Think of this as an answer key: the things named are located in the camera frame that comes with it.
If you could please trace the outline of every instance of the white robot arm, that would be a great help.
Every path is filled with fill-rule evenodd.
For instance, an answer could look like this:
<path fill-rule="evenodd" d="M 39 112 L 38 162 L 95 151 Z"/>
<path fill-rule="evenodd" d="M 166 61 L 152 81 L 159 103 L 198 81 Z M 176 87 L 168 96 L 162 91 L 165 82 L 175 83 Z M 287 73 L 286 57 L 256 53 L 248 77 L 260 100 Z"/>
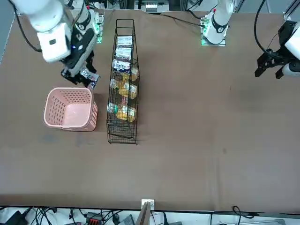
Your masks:
<path fill-rule="evenodd" d="M 209 23 L 203 36 L 212 44 L 219 44 L 226 36 L 228 21 L 233 13 L 232 0 L 218 0 L 217 7 L 208 14 Z"/>
<path fill-rule="evenodd" d="M 268 68 L 282 66 L 275 74 L 280 79 L 284 75 L 300 76 L 300 23 L 286 21 L 278 30 L 280 48 L 274 52 L 267 49 L 257 59 L 255 76 L 260 77 Z"/>
<path fill-rule="evenodd" d="M 94 88 L 98 75 L 92 65 L 93 48 L 97 42 L 97 18 L 84 0 L 12 0 L 16 8 L 27 15 L 37 31 L 42 54 L 47 62 L 62 62 L 61 75 L 77 84 Z M 72 9 L 72 21 L 65 6 Z"/>

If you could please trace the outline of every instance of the black cable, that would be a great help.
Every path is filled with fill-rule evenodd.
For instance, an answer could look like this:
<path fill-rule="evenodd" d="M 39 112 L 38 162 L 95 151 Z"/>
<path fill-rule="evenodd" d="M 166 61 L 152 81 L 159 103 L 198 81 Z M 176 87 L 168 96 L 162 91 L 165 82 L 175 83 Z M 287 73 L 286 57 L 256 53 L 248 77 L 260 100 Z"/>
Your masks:
<path fill-rule="evenodd" d="M 155 218 L 154 218 L 154 215 L 153 215 L 152 211 L 151 211 L 151 215 L 152 215 L 152 217 L 153 217 L 154 225 L 156 225 L 156 223 L 155 223 Z"/>
<path fill-rule="evenodd" d="M 190 8 L 188 8 L 187 11 L 189 11 L 192 7 L 194 7 L 197 4 L 201 5 L 202 2 L 203 0 L 198 0 L 195 4 L 193 4 Z"/>
<path fill-rule="evenodd" d="M 73 209 L 70 209 L 70 213 L 71 213 L 71 217 L 72 217 L 73 223 L 74 223 L 74 225 L 76 225 L 77 223 L 74 220 Z"/>
<path fill-rule="evenodd" d="M 258 19 L 258 15 L 259 15 L 259 13 L 260 13 L 260 11 L 261 11 L 261 9 L 262 9 L 262 7 L 263 7 L 265 1 L 266 1 L 266 0 L 262 0 L 262 3 L 261 3 L 261 5 L 259 6 L 259 8 L 258 8 L 258 10 L 257 10 L 257 13 L 256 13 L 256 16 L 255 16 L 255 19 L 254 19 L 254 38 L 255 38 L 255 41 L 256 41 L 258 47 L 260 47 L 260 49 L 261 49 L 264 53 L 266 53 L 267 55 L 269 55 L 269 56 L 271 56 L 271 57 L 273 57 L 273 58 L 281 59 L 282 57 L 277 56 L 276 54 L 272 54 L 272 53 L 266 51 L 266 50 L 263 48 L 263 46 L 261 45 L 261 43 L 259 43 L 258 38 L 257 38 L 257 33 L 256 33 L 257 19 Z"/>
<path fill-rule="evenodd" d="M 278 33 L 274 35 L 274 37 L 272 38 L 272 40 L 271 40 L 270 44 L 268 45 L 267 49 L 270 47 L 272 41 L 274 40 L 274 38 L 275 38 L 277 35 L 278 35 Z"/>
<path fill-rule="evenodd" d="M 196 16 L 195 13 L 193 11 L 191 11 L 190 9 L 187 11 L 190 12 L 192 14 L 192 16 L 195 17 L 196 19 L 201 20 L 201 18 Z"/>
<path fill-rule="evenodd" d="M 217 7 L 218 5 L 216 4 L 211 10 L 210 10 L 210 12 L 215 8 L 215 7 Z"/>
<path fill-rule="evenodd" d="M 111 218 L 113 217 L 113 214 L 102 224 L 102 225 L 104 225 L 104 224 L 106 224 Z"/>
<path fill-rule="evenodd" d="M 200 25 L 200 24 L 197 24 L 197 23 L 185 21 L 185 20 L 179 19 L 179 18 L 177 18 L 177 17 L 173 17 L 173 16 L 165 15 L 165 14 L 160 14 L 160 15 L 163 15 L 163 16 L 166 16 L 166 17 L 170 17 L 170 18 L 172 18 L 172 19 L 174 19 L 174 20 L 179 20 L 179 21 L 182 21 L 182 22 L 187 23 L 187 24 L 191 24 L 191 25 L 195 25 L 195 26 L 199 26 L 199 27 L 205 28 L 204 25 Z"/>
<path fill-rule="evenodd" d="M 83 13 L 84 5 L 85 5 L 85 2 L 83 1 L 82 6 L 81 6 L 81 9 L 80 9 L 80 12 L 79 12 L 79 14 L 77 15 L 77 17 L 75 18 L 74 23 L 72 24 L 72 28 L 74 28 L 74 26 L 75 26 L 75 24 L 77 23 L 79 17 L 80 17 L 81 14 Z"/>
<path fill-rule="evenodd" d="M 39 213 L 37 214 L 37 211 L 38 211 L 38 208 L 37 208 L 37 210 L 36 210 L 36 216 L 34 217 L 34 219 L 32 220 L 32 222 L 31 222 L 30 225 L 32 225 L 34 221 L 36 221 L 36 225 L 38 225 L 38 222 L 37 222 L 37 221 L 38 221 L 38 217 L 39 217 L 39 215 L 41 214 L 41 212 L 39 212 Z"/>
<path fill-rule="evenodd" d="M 240 216 L 240 217 L 244 217 L 244 218 L 247 218 L 247 219 L 253 219 L 253 218 L 254 218 L 254 216 L 251 215 L 251 213 L 248 213 L 248 216 L 242 215 L 242 212 L 240 211 L 240 208 L 239 208 L 238 206 L 236 206 L 236 205 L 234 205 L 234 206 L 232 207 L 232 211 L 233 211 L 236 215 L 238 215 L 238 216 Z"/>
<path fill-rule="evenodd" d="M 213 212 L 210 214 L 210 225 L 212 224 L 212 214 L 214 214 Z"/>
<path fill-rule="evenodd" d="M 165 212 L 163 212 L 163 214 L 164 214 L 164 225 L 169 225 L 167 220 L 167 215 L 165 214 Z"/>
<path fill-rule="evenodd" d="M 42 224 L 43 218 L 45 217 L 48 224 L 52 225 L 52 223 L 50 222 L 50 220 L 48 219 L 48 216 L 47 216 L 47 212 L 50 211 L 50 210 L 51 210 L 51 208 L 47 208 L 46 210 L 44 208 L 40 209 L 40 211 L 42 212 L 42 217 L 41 217 L 41 220 L 40 220 L 40 224 Z"/>
<path fill-rule="evenodd" d="M 40 49 L 40 48 L 37 49 L 37 48 L 36 48 L 35 46 L 33 46 L 32 43 L 30 43 L 30 41 L 27 39 L 27 37 L 26 37 L 26 35 L 25 35 L 25 33 L 24 33 L 24 30 L 23 30 L 23 27 L 22 27 L 22 25 L 21 25 L 19 16 L 18 16 L 18 14 L 17 14 L 17 9 L 16 9 L 14 3 L 13 3 L 11 0 L 8 0 L 8 1 L 9 1 L 9 3 L 12 5 L 12 7 L 14 8 L 15 17 L 16 17 L 16 19 L 17 19 L 17 22 L 18 22 L 18 25 L 19 25 L 19 28 L 20 28 L 20 31 L 21 31 L 21 33 L 22 33 L 23 38 L 25 39 L 25 41 L 27 42 L 27 44 L 28 44 L 34 51 L 36 51 L 36 52 L 38 52 L 38 53 L 41 53 L 41 52 L 42 52 L 42 49 Z"/>
<path fill-rule="evenodd" d="M 84 218 L 87 217 L 87 214 L 86 214 L 86 213 L 83 214 L 83 212 L 81 212 L 81 209 L 79 209 L 79 211 L 80 211 L 80 213 L 84 216 Z"/>

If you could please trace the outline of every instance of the pink basket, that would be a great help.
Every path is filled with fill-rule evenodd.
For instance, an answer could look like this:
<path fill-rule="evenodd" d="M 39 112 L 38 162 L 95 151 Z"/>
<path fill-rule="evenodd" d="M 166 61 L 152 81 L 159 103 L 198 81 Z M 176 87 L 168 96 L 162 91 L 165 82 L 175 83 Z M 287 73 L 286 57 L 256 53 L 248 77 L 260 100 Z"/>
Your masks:
<path fill-rule="evenodd" d="M 92 131 L 97 122 L 97 105 L 87 88 L 54 88 L 49 92 L 44 122 L 50 128 Z"/>

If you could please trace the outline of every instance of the packaged food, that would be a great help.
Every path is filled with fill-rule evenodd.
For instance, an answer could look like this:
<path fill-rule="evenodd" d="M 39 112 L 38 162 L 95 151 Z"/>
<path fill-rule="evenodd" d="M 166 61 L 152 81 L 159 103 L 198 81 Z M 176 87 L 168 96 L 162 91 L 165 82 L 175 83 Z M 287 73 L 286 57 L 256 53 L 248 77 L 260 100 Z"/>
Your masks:
<path fill-rule="evenodd" d="M 135 120 L 135 108 L 126 105 L 116 105 L 114 103 L 108 103 L 107 111 L 109 113 L 116 114 L 117 118 L 120 120 L 127 120 L 133 122 Z"/>
<path fill-rule="evenodd" d="M 128 120 L 129 122 L 133 122 L 135 120 L 135 108 L 128 108 L 127 106 L 121 107 L 117 112 L 117 118 L 120 120 Z"/>
<path fill-rule="evenodd" d="M 137 95 L 137 86 L 128 82 L 121 82 L 121 85 L 119 85 L 119 94 L 134 99 Z"/>
<path fill-rule="evenodd" d="M 132 47 L 132 36 L 118 36 L 117 47 L 131 48 Z"/>
<path fill-rule="evenodd" d="M 117 47 L 115 51 L 115 57 L 117 60 L 131 60 L 131 48 L 120 48 Z"/>
<path fill-rule="evenodd" d="M 112 67 L 116 71 L 130 73 L 130 63 L 129 62 L 123 62 L 123 61 L 114 59 L 112 61 Z"/>
<path fill-rule="evenodd" d="M 133 67 L 132 68 L 132 73 L 131 73 L 131 81 L 135 81 L 138 78 L 137 74 L 138 74 L 138 70 Z M 121 75 L 123 76 L 123 80 L 124 81 L 129 80 L 130 74 L 128 74 L 128 73 L 121 73 Z"/>

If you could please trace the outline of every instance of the table surface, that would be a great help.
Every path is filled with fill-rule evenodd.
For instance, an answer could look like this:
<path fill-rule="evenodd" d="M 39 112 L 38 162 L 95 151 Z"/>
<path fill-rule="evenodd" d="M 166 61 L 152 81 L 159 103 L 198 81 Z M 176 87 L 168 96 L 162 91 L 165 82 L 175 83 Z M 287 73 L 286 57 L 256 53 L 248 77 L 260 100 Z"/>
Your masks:
<path fill-rule="evenodd" d="M 168 14 L 197 23 L 186 12 Z M 262 54 L 254 17 L 233 14 L 227 46 L 212 47 L 201 46 L 198 27 L 106 11 L 91 133 L 45 127 L 47 93 L 72 84 L 14 23 L 0 65 L 0 203 L 138 209 L 150 198 L 157 210 L 299 211 L 300 79 L 276 80 L 278 68 L 254 77 Z M 135 20 L 141 74 L 137 146 L 109 144 L 106 134 L 115 21 L 123 18 Z M 263 46 L 282 22 L 282 15 L 259 16 Z"/>

